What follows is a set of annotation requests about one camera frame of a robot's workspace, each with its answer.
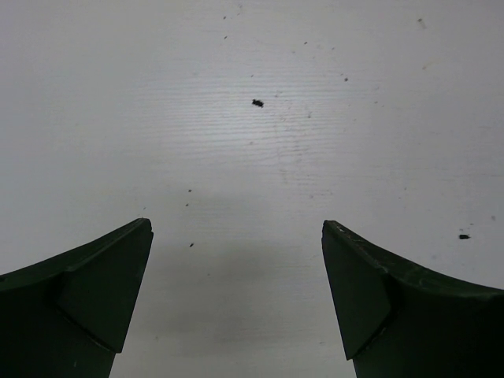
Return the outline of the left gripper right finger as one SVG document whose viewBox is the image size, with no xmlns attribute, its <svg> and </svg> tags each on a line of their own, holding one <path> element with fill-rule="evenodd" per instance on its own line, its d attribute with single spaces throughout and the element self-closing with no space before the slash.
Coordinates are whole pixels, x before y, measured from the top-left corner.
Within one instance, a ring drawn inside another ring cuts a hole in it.
<svg viewBox="0 0 504 378">
<path fill-rule="evenodd" d="M 322 250 L 359 377 L 500 377 L 503 292 L 427 269 L 327 220 Z"/>
</svg>

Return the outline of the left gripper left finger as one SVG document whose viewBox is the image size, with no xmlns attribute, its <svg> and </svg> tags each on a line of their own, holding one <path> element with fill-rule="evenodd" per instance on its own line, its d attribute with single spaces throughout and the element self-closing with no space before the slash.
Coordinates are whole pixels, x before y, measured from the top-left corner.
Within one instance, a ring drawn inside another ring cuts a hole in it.
<svg viewBox="0 0 504 378">
<path fill-rule="evenodd" d="M 3 377 L 107 377 L 132 320 L 154 233 L 138 218 L 1 276 Z"/>
</svg>

